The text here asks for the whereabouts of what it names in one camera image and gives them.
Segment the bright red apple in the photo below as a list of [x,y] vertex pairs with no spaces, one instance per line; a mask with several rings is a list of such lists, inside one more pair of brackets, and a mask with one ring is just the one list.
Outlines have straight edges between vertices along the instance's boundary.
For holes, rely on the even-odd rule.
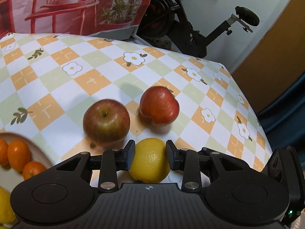
[[178,117],[180,107],[168,88],[152,86],[142,94],[139,111],[153,125],[169,125]]

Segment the pink printed backdrop cloth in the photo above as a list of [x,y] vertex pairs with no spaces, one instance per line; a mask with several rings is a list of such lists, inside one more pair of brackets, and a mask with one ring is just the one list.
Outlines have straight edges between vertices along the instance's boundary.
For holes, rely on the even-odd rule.
[[150,0],[1,0],[7,33],[94,35],[138,26]]

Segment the black exercise bike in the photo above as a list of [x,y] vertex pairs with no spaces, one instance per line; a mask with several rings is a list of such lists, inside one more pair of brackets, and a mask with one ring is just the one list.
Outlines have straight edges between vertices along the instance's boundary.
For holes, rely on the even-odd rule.
[[207,46],[221,34],[231,35],[230,27],[238,22],[244,31],[253,32],[250,26],[259,25],[259,17],[251,10],[237,6],[236,14],[223,21],[209,35],[203,36],[193,29],[181,0],[151,0],[137,29],[137,35],[149,42],[167,36],[180,52],[198,58],[207,55]]

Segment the mandarin orange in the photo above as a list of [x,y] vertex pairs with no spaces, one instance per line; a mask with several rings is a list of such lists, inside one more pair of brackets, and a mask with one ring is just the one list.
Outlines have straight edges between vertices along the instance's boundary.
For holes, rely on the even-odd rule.
[[8,161],[8,144],[6,143],[5,140],[0,139],[0,165],[1,166],[6,166],[9,161]]
[[47,168],[40,162],[30,161],[23,168],[23,172],[22,172],[23,179],[27,180],[37,174],[40,174],[41,172],[45,171],[46,169]]
[[8,161],[10,166],[17,172],[22,172],[24,166],[29,163],[31,153],[26,143],[13,140],[8,145]]

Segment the teal curtain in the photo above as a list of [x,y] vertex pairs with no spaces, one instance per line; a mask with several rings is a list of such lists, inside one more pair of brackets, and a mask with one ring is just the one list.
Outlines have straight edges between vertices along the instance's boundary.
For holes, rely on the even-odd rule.
[[304,170],[304,73],[257,115],[272,150],[295,148]]

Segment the brownish red apple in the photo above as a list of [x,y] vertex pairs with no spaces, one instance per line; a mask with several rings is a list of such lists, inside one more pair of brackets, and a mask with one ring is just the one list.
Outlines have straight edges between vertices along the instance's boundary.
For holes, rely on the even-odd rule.
[[83,116],[85,134],[100,143],[122,140],[130,130],[130,123],[130,116],[125,106],[113,99],[95,102]]

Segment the yellow lemon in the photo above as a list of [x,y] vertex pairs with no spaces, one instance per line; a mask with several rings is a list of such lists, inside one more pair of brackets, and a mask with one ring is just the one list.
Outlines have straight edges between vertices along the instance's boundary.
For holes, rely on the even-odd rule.
[[136,151],[129,170],[133,179],[147,184],[163,181],[170,172],[164,141],[147,138],[136,143]]
[[1,224],[14,224],[16,217],[10,205],[10,194],[4,188],[0,188],[0,216]]

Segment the beige round plate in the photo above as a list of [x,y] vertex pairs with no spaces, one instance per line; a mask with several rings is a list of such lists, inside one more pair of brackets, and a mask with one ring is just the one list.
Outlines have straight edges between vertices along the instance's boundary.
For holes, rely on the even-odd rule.
[[12,133],[1,132],[1,187],[9,193],[21,183],[23,171],[30,175],[30,169],[25,166],[33,162],[33,167],[42,170],[41,166],[48,169],[53,162],[47,155],[28,138]]

